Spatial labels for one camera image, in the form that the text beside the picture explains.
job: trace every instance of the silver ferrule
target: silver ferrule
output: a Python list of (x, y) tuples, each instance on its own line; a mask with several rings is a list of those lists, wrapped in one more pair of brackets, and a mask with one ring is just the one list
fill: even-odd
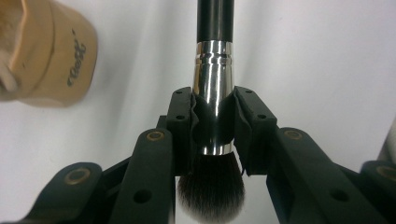
[(219, 140), (222, 130), (219, 119), (224, 111), (224, 99), (233, 92), (233, 43), (225, 41), (205, 41), (197, 44), (193, 93), (204, 101), (206, 113), (199, 119), (210, 118), (209, 144), (198, 148), (204, 155), (224, 155), (232, 152), (232, 144)]

